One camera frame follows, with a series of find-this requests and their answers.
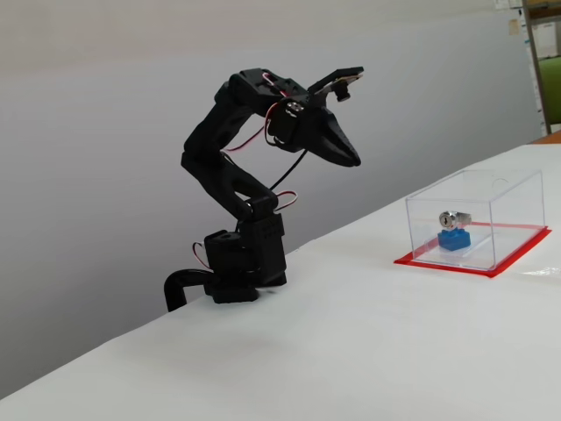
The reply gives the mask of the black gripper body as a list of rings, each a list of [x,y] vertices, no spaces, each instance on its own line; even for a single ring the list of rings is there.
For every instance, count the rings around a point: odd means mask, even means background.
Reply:
[[[296,153],[314,148],[325,94],[290,96],[273,104],[266,113],[266,142]]]

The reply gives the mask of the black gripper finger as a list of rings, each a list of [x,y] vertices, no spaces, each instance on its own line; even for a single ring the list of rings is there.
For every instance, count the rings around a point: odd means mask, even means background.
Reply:
[[[358,154],[354,150],[329,149],[325,147],[308,148],[309,153],[340,167],[352,168],[358,165]]]
[[[317,125],[318,135],[314,148],[325,147],[329,149],[344,149],[344,150],[354,150],[356,149],[349,141],[341,126],[339,125],[335,115],[322,108],[319,117],[319,123]],[[358,154],[358,166],[361,164],[361,159]]]

